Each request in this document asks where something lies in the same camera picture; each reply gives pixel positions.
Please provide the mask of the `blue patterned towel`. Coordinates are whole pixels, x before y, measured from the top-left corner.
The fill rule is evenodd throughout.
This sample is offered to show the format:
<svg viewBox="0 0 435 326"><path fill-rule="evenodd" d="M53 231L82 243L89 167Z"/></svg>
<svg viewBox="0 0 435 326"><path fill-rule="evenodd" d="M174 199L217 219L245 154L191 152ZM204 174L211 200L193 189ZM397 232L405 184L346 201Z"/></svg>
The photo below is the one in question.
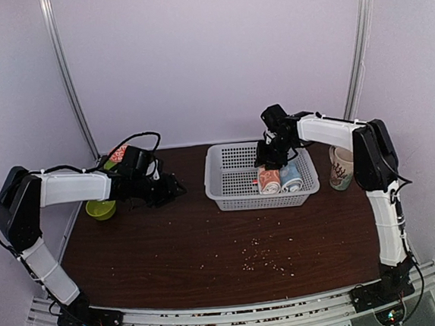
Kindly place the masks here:
<svg viewBox="0 0 435 326"><path fill-rule="evenodd" d="M298 192L302 190L304 180L294 163L289 163L279 171L279 178L281 183L281 192Z"/></svg>

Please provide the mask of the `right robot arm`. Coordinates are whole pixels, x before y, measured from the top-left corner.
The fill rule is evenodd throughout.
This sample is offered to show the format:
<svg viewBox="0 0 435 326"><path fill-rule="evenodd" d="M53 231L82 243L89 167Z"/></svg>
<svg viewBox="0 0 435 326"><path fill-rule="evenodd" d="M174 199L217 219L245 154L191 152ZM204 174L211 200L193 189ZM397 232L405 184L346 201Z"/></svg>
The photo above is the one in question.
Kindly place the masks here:
<svg viewBox="0 0 435 326"><path fill-rule="evenodd" d="M415 263L408 249L400 191L410 181L398 173L398 156L385 123L349 121L318 112L289 115L276 104L260 115L266 126L257 142L255 165L279 169L290 150L314 142L351 151L353 175L373 209L380 244L380 278L376 296L390 302L404 289Z"/></svg>

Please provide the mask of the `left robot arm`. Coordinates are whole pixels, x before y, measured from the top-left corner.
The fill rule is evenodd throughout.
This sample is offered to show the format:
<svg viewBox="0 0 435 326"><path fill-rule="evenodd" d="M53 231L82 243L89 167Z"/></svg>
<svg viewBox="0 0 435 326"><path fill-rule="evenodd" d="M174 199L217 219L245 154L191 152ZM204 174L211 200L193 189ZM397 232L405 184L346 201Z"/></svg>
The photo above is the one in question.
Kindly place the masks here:
<svg viewBox="0 0 435 326"><path fill-rule="evenodd" d="M77 326L94 326L96 312L80 287L48 249L41 230L43 210L87 201L140 199L160 207L186 193L175 175L163 172L159 159L145 164L122 161L110 169L66 166L31 172L10 169L0 191L0 243Z"/></svg>

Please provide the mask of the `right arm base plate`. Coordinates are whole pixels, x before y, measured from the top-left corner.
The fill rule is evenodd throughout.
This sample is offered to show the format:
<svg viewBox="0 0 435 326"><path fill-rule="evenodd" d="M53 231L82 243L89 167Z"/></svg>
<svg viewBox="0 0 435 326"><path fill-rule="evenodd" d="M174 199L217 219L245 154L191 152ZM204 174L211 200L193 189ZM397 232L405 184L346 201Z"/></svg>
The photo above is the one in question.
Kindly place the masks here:
<svg viewBox="0 0 435 326"><path fill-rule="evenodd" d="M373 312L381 326L400 326L408 317L405 297L415 293L412 284L406 283L395 293L386 293L382 282L356 285L349 293L357 313Z"/></svg>

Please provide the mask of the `orange bunny towel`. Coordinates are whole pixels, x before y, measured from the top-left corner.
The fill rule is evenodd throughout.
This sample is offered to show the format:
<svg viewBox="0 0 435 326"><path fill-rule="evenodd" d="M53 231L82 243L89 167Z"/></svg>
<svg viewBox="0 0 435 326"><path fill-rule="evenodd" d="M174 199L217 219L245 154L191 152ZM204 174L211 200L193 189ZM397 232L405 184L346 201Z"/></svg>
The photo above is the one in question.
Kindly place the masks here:
<svg viewBox="0 0 435 326"><path fill-rule="evenodd" d="M257 169L257 187L260 195L275 195L281 192L279 171L277 169L265 169L263 166Z"/></svg>

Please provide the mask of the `white plastic basket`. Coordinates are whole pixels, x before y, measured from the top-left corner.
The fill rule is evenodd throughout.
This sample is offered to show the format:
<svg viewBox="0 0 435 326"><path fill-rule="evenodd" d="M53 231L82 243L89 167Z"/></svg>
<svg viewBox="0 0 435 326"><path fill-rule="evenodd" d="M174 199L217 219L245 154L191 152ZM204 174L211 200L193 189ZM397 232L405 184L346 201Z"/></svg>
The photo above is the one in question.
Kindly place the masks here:
<svg viewBox="0 0 435 326"><path fill-rule="evenodd" d="M286 166L278 170L256 167L256 149L254 142L243 142L217 144L206 152L206 196L219 209L297 207L320 189L317 171L305 149L289 152Z"/></svg>

